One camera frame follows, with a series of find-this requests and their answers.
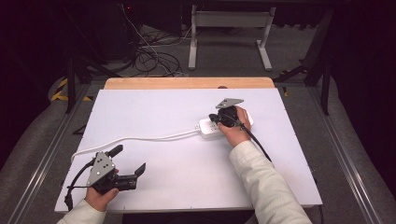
forearm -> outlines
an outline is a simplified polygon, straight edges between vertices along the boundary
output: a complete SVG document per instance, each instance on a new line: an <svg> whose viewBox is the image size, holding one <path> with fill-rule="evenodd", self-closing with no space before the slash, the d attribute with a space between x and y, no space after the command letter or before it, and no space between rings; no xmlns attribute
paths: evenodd
<svg viewBox="0 0 396 224"><path fill-rule="evenodd" d="M236 146L230 159L260 223L311 223L285 179L251 141Z"/></svg>
<svg viewBox="0 0 396 224"><path fill-rule="evenodd" d="M99 212L82 200L58 224L102 224L105 215L106 212Z"/></svg>

white power strip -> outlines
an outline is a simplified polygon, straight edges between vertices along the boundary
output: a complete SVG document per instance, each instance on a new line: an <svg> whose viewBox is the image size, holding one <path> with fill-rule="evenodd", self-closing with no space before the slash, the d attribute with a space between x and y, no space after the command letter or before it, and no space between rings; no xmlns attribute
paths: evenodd
<svg viewBox="0 0 396 224"><path fill-rule="evenodd" d="M253 118L247 112L248 120L250 125L253 125ZM210 119L201 119L199 121L200 134L203 138L211 138L221 136L223 133L219 130L219 126Z"/></svg>

yellow and black striped tape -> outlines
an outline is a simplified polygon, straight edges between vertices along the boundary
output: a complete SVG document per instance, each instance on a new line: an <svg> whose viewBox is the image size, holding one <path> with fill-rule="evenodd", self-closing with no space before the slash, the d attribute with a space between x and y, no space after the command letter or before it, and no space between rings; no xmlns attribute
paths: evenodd
<svg viewBox="0 0 396 224"><path fill-rule="evenodd" d="M58 88L56 89L55 94L53 94L51 101L56 101L56 100L61 100L61 101L68 101L69 98L67 96L62 96L62 91L64 90L64 87L67 84L67 77L64 77L59 83ZM93 101L93 96L85 96L83 101Z"/></svg>

white power cord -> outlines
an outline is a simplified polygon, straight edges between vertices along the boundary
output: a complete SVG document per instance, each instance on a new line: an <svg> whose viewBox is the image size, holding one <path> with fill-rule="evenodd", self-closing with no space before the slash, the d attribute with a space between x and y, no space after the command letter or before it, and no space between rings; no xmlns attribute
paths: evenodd
<svg viewBox="0 0 396 224"><path fill-rule="evenodd" d="M78 151L78 152L76 152L76 153L74 153L72 155L71 162L73 162L73 159L77 155L86 154L86 153L89 153L89 152L95 152L95 151L98 151L99 148L108 146L110 144L113 144L113 143L116 143L116 142L119 142L119 141L122 141L122 140L131 139L131 140L140 140L140 141L158 141L158 140L172 139L172 138L183 136L183 135L186 135L186 134L189 134L189 133L197 133L197 132L200 132L200 131L201 131L201 129L199 128L199 125L197 124L195 126L195 129L192 130L192 131L184 132L184 133L177 133L177 134L172 134L172 135L167 135L167 136L161 136L161 137L122 137L122 138L116 139L114 141L108 142L106 144L103 144L103 145L101 145L99 147L91 147L91 148L80 150L80 151Z"/></svg>

person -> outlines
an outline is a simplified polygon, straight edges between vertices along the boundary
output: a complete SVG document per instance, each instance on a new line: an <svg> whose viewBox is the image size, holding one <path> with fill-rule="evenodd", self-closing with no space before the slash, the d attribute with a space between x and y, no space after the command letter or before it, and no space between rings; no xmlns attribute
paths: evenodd
<svg viewBox="0 0 396 224"><path fill-rule="evenodd" d="M236 109L238 118L250 130L247 111L239 106ZM311 223L285 179L256 148L247 132L240 127L229 128L221 123L218 125L233 147L230 153L231 163L244 183L259 223ZM117 193L118 190L113 189L102 196L95 189L88 188L85 200L58 224L102 223L106 206Z"/></svg>

